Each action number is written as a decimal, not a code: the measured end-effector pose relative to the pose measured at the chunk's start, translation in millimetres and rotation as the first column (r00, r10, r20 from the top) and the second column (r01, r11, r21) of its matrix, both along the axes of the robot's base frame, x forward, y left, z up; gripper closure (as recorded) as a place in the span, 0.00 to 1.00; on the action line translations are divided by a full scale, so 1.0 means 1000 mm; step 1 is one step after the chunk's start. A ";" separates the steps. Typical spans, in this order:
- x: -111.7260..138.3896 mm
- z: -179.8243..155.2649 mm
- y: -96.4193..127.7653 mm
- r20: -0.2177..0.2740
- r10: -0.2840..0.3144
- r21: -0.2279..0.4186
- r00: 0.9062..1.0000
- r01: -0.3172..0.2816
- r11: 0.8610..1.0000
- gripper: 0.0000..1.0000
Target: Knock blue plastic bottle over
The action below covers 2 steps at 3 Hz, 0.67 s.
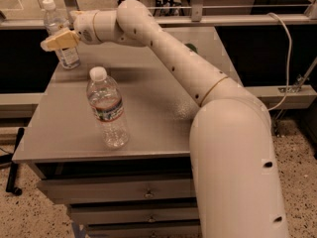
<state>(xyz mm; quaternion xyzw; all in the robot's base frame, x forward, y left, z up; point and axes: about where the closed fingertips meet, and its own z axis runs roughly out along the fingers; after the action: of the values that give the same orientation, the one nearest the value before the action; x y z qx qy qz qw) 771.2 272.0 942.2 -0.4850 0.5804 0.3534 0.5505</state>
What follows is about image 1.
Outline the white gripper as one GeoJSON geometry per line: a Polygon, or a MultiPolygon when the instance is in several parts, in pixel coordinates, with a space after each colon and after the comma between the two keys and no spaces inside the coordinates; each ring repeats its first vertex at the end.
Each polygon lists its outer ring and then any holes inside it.
{"type": "Polygon", "coordinates": [[[46,52],[75,48],[80,40],[87,45],[97,45],[99,40],[94,30],[96,11],[70,11],[74,31],[62,29],[41,42],[41,48],[46,52]]]}

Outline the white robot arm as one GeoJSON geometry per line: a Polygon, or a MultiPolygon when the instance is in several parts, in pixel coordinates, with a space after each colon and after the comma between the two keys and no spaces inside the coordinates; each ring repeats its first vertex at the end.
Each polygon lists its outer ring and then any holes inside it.
{"type": "Polygon", "coordinates": [[[42,41],[45,51],[79,43],[146,46],[197,103],[189,149],[202,237],[289,238],[266,106],[166,32],[137,0],[71,15],[73,27],[42,41]]]}

